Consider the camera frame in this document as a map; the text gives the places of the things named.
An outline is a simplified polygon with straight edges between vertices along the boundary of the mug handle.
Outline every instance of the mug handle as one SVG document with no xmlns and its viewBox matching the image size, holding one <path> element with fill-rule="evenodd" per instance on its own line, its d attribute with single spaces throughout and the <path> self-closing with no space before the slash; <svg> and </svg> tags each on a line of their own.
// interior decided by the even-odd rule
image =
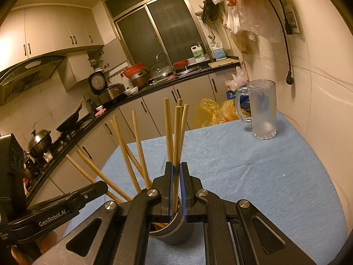
<svg viewBox="0 0 353 265">
<path fill-rule="evenodd" d="M 244 94 L 248 93 L 248 85 L 245 84 L 241 86 L 240 88 L 237 89 L 237 93 L 235 95 L 235 109 L 236 109 L 236 114 L 238 117 L 241 118 L 241 120 L 244 122 L 244 124 L 251 123 L 251 117 L 245 117 L 242 112 L 241 112 L 241 107 L 240 107 L 240 97 Z"/>
</svg>

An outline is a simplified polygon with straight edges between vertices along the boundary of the black countertop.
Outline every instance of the black countertop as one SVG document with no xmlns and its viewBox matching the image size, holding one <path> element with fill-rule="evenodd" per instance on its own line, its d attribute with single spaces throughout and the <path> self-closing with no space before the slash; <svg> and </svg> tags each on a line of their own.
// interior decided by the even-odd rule
<svg viewBox="0 0 353 265">
<path fill-rule="evenodd" d="M 43 169 L 42 171 L 42 176 L 39 177 L 37 183 L 35 185 L 33 185 L 30 188 L 29 194 L 27 196 L 27 206 L 31 203 L 33 197 L 36 195 L 36 193 L 38 192 L 38 190 L 40 189 L 40 187 L 43 185 L 43 183 L 45 182 L 45 180 L 50 176 L 50 174 L 53 172 L 53 170 L 59 165 L 59 163 L 65 158 L 65 156 L 71 151 L 71 149 L 74 148 L 74 146 L 87 134 L 89 133 L 89 131 L 91 131 L 99 122 L 101 122 L 105 117 L 107 117 L 113 110 L 115 110 L 117 107 L 128 103 L 130 101 L 133 101 L 137 98 L 143 97 L 147 94 L 150 93 L 154 93 L 156 91 L 159 91 L 163 88 L 166 88 L 168 86 L 172 86 L 175 84 L 178 84 L 180 82 L 183 81 L 187 81 L 187 80 L 191 80 L 191 79 L 195 79 L 197 77 L 201 77 L 207 74 L 211 74 L 214 72 L 219 72 L 220 70 L 227 70 L 230 68 L 235 68 L 236 66 L 240 66 L 240 63 L 233 63 L 233 64 L 229 64 L 226 66 L 222 66 L 222 67 L 218 67 L 215 69 L 211 69 L 210 67 L 206 66 L 206 67 L 202 67 L 202 70 L 199 73 L 195 73 L 195 74 L 191 74 L 191 75 L 187 75 L 184 77 L 179 77 L 179 78 L 175 78 L 173 80 L 161 83 L 161 84 L 157 84 L 155 86 L 149 86 L 149 87 L 145 87 L 144 89 L 142 89 L 141 91 L 139 91 L 137 94 L 130 96 L 130 97 L 126 97 L 123 100 L 120 100 L 114 104 L 110 104 L 109 106 L 106 106 L 106 111 L 104 112 L 103 115 L 101 115 L 100 117 L 95 117 L 90 124 L 88 124 L 83 130 L 78 131 L 78 133 L 71 139 L 69 140 L 69 142 L 66 144 L 65 148 L 57 155 L 55 156 Z"/>
</svg>

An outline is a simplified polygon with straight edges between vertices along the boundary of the faucet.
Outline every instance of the faucet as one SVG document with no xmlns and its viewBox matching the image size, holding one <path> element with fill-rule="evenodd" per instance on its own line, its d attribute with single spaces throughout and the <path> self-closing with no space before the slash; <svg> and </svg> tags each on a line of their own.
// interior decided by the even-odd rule
<svg viewBox="0 0 353 265">
<path fill-rule="evenodd" d="M 156 56 L 156 60 L 159 62 L 158 57 L 159 57 L 160 54 L 164 54 L 164 55 L 167 57 L 169 67 L 171 68 L 171 71 L 174 72 L 174 67 L 173 67 L 171 58 L 170 58 L 165 52 L 159 52 L 159 53 L 157 54 L 157 56 Z"/>
</svg>

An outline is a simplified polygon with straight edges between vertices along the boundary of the glass mug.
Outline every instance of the glass mug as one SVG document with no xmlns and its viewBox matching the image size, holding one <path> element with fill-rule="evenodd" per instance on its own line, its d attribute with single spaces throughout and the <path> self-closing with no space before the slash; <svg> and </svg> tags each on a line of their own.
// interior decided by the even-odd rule
<svg viewBox="0 0 353 265">
<path fill-rule="evenodd" d="M 240 96 L 248 94 L 251 117 L 240 110 Z M 235 97 L 237 115 L 244 123 L 251 123 L 252 134 L 259 140 L 269 140 L 277 133 L 276 83 L 272 80 L 254 80 L 238 88 Z"/>
</svg>

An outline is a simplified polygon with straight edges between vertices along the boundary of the white bowl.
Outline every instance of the white bowl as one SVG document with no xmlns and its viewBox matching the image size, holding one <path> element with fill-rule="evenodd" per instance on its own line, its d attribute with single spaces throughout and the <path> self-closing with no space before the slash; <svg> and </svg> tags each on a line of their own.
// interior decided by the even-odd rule
<svg viewBox="0 0 353 265">
<path fill-rule="evenodd" d="M 131 88 L 131 89 L 128 89 L 128 90 L 124 91 L 124 93 L 125 93 L 127 96 L 132 96 L 132 95 L 136 94 L 137 91 L 138 91 L 138 87 L 135 86 L 135 87 L 133 87 L 133 88 Z"/>
</svg>

